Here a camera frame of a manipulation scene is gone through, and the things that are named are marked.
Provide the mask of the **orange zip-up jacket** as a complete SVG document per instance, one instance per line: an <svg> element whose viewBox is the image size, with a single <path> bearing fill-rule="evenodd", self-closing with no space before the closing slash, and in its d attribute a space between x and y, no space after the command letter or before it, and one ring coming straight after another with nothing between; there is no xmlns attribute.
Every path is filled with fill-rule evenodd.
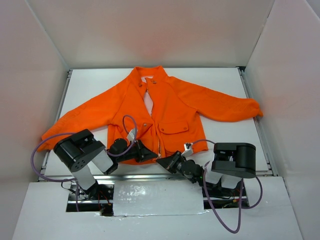
<svg viewBox="0 0 320 240"><path fill-rule="evenodd" d="M135 67L121 82L62 116L59 133L107 127L107 145L137 128L137 139L158 157L182 152L195 143L195 153L208 150L201 116L238 122L263 112L252 98L238 98L169 76L161 66Z"/></svg>

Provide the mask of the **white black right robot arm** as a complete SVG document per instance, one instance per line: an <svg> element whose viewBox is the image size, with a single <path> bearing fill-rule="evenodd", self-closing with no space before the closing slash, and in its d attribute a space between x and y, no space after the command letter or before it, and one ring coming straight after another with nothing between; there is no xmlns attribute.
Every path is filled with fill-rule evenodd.
<svg viewBox="0 0 320 240"><path fill-rule="evenodd" d="M184 151L176 151L170 156L162 157L156 162L171 174L180 174L191 183L204 186L203 175L205 168L197 164L193 159L187 159L193 153L195 143L185 143ZM224 176L239 179L252 179L256 177L256 147L245 142L219 142L213 145L213 161L209 170L216 174L214 183L207 187L217 186L218 192L223 196L230 195L235 190L234 182L229 179L221 179Z"/></svg>

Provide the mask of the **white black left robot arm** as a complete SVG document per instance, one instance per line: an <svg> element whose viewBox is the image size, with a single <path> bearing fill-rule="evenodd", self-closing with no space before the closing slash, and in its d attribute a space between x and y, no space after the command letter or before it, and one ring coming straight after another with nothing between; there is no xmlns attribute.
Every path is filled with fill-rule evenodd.
<svg viewBox="0 0 320 240"><path fill-rule="evenodd" d="M77 181L81 195L88 200L97 199L105 190L92 175L88 166L90 162L104 175L110 175L121 162L134 160L140 164L157 158L158 155L141 140L135 139L135 133L136 130L132 129L127 139L118 138L106 149L92 132L85 129L59 141L53 151Z"/></svg>

